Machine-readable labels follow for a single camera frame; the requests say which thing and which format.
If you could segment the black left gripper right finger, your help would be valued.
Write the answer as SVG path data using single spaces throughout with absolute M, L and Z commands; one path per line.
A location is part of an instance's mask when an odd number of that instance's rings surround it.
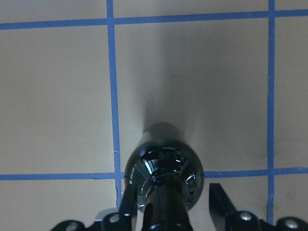
M 229 229 L 237 209 L 219 183 L 209 184 L 209 213 L 216 229 Z

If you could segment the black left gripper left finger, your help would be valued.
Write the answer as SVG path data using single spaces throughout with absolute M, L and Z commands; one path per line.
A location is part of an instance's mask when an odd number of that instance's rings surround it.
M 137 210 L 137 187 L 135 184 L 128 184 L 123 193 L 119 214 L 127 223 L 132 223 L 137 218 Z

